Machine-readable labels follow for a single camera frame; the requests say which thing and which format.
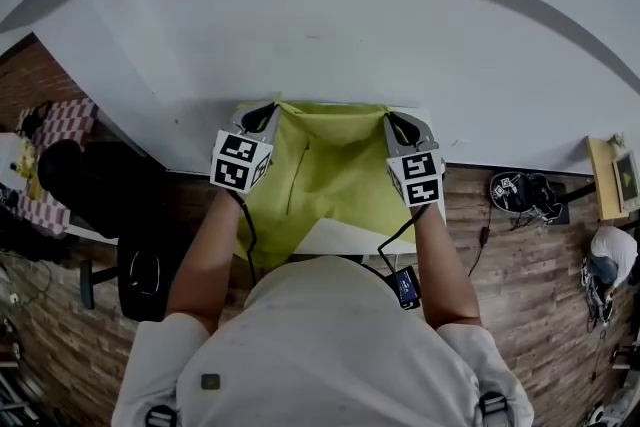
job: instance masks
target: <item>pink checkered tablecloth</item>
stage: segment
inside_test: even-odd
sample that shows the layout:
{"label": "pink checkered tablecloth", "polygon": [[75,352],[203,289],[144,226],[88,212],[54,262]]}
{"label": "pink checkered tablecloth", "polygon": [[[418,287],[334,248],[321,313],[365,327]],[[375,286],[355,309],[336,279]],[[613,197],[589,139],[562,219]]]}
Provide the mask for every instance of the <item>pink checkered tablecloth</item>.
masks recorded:
{"label": "pink checkered tablecloth", "polygon": [[[24,109],[20,113],[18,128],[22,126],[22,120],[31,112],[33,108]],[[97,115],[97,105],[88,98],[52,104],[47,117],[33,136],[38,155],[61,139],[73,139],[84,149]],[[18,206],[15,209],[19,217],[47,228],[55,234],[62,233],[69,226],[70,210],[56,201],[47,191],[43,192],[40,201],[29,199],[26,193],[22,192],[19,196]]]}

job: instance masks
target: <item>cable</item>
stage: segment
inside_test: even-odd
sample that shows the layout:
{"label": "cable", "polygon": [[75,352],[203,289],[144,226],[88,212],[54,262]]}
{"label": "cable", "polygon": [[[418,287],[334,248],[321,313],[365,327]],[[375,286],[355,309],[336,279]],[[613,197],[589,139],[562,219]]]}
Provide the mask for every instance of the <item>cable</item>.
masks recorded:
{"label": "cable", "polygon": [[396,278],[396,294],[398,296],[398,300],[402,303],[402,299],[400,298],[400,282],[398,281],[398,273],[394,271],[393,266],[391,265],[391,262],[389,262],[389,259],[387,258],[387,256],[384,254],[384,252],[382,251],[384,249],[384,247],[388,244],[391,244],[391,242],[393,242],[394,240],[396,240],[400,235],[402,235],[405,231],[407,231],[407,228],[409,228],[410,226],[413,226],[416,221],[418,219],[420,219],[420,216],[422,216],[422,214],[424,214],[425,210],[427,209],[427,207],[430,205],[431,203],[427,203],[426,205],[422,205],[420,207],[420,210],[418,210],[415,215],[413,217],[411,217],[411,219],[409,219],[406,223],[404,223],[400,229],[395,232],[393,235],[391,235],[391,237],[389,237],[387,240],[385,240],[382,244],[380,244],[380,247],[378,247],[378,253],[380,253],[380,256],[382,257],[382,259],[384,260],[384,263],[387,264],[387,267],[389,267],[389,270],[391,271],[391,274],[393,276],[395,276]]}
{"label": "cable", "polygon": [[471,276],[471,273],[475,270],[476,266],[478,265],[478,262],[480,261],[480,257],[482,256],[482,250],[484,249],[484,246],[487,245],[487,242],[489,240],[489,234],[491,233],[492,212],[493,212],[493,205],[491,204],[491,202],[489,202],[489,220],[487,221],[487,225],[483,226],[482,230],[480,230],[480,249],[478,250],[478,256],[476,256],[475,262],[473,262],[473,265],[469,270],[469,274],[467,274],[467,276],[469,277]]}
{"label": "cable", "polygon": [[256,236],[256,229],[253,226],[253,220],[251,219],[251,214],[249,213],[249,209],[247,208],[247,204],[245,203],[244,199],[242,199],[240,195],[234,190],[227,189],[227,192],[233,199],[236,200],[238,205],[240,205],[240,208],[244,213],[244,218],[249,225],[249,230],[251,231],[251,244],[249,244],[249,249],[247,249],[247,260],[249,261],[249,269],[251,270],[251,284],[255,287],[257,283],[256,270],[253,267],[253,258],[251,257],[251,251],[253,251],[253,248],[256,247],[256,242],[258,241],[258,237]]}
{"label": "cable", "polygon": [[49,279],[48,279],[47,284],[45,285],[45,287],[42,290],[38,290],[33,297],[31,297],[30,299],[26,300],[23,303],[18,303],[18,306],[20,308],[24,308],[25,306],[31,304],[38,297],[40,297],[41,294],[46,295],[47,292],[49,291],[49,287],[51,286],[51,282],[53,281],[53,275],[51,274],[51,269],[49,269],[49,266],[46,265],[42,260],[39,260],[38,263],[41,263],[44,266],[44,268],[47,269],[47,272],[49,273]]}

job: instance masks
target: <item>yellow-green cloth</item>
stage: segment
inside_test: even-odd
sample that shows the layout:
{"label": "yellow-green cloth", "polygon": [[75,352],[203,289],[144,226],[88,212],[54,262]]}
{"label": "yellow-green cloth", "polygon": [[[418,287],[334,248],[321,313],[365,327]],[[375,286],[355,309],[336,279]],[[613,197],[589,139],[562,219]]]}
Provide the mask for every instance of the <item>yellow-green cloth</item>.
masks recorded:
{"label": "yellow-green cloth", "polygon": [[[386,171],[383,105],[289,104],[281,107],[273,165],[247,196],[257,233],[253,260],[282,263],[321,218],[393,235],[409,211]],[[414,242],[413,230],[402,240]],[[251,234],[240,222],[236,253]]]}

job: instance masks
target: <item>person in white shirt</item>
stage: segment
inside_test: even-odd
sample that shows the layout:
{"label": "person in white shirt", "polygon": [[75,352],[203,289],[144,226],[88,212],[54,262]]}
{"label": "person in white shirt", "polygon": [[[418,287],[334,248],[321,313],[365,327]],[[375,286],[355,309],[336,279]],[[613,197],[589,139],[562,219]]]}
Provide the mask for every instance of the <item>person in white shirt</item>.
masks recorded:
{"label": "person in white shirt", "polygon": [[324,256],[268,274],[220,326],[240,212],[217,193],[166,318],[138,328],[114,427],[479,426],[488,392],[511,425],[532,425],[437,206],[414,227],[425,320],[371,271]]}
{"label": "person in white shirt", "polygon": [[638,243],[627,232],[615,226],[601,226],[591,239],[589,269],[607,285],[605,299],[627,279],[638,256]]}

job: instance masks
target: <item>wooden floor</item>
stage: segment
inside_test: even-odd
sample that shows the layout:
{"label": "wooden floor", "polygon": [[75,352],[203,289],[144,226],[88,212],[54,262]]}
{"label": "wooden floor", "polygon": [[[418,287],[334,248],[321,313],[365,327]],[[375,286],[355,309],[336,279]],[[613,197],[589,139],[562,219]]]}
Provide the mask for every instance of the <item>wooden floor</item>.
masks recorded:
{"label": "wooden floor", "polygon": [[[467,265],[475,258],[480,229],[488,221],[486,187],[491,174],[450,169],[445,180],[448,226]],[[554,179],[569,189],[585,183],[584,178]],[[167,208],[194,226],[213,193],[207,180],[175,175],[167,176],[162,189]],[[586,332],[579,271],[585,244],[598,227],[595,197],[572,203],[571,217],[569,226],[511,232],[510,220],[494,210],[491,237],[473,274],[485,325],[527,390],[536,425],[578,425],[590,406],[610,396],[623,377],[607,367],[612,347],[628,335],[632,290],[627,287],[616,297],[604,341],[599,330]],[[115,261],[115,252],[106,245],[83,243],[74,247],[74,261],[81,258],[108,265]],[[40,390],[46,409],[56,407],[82,426],[107,425],[136,329],[120,314],[115,283],[96,287],[97,309],[87,311],[79,300],[77,269],[6,256],[1,260],[14,281],[10,286],[23,298],[43,289],[49,271],[52,274],[47,293],[23,309],[2,305],[2,313],[18,328],[25,372]],[[411,255],[401,260],[415,263]],[[245,263],[236,261],[231,283],[235,301],[227,318],[241,311],[248,283]]]}

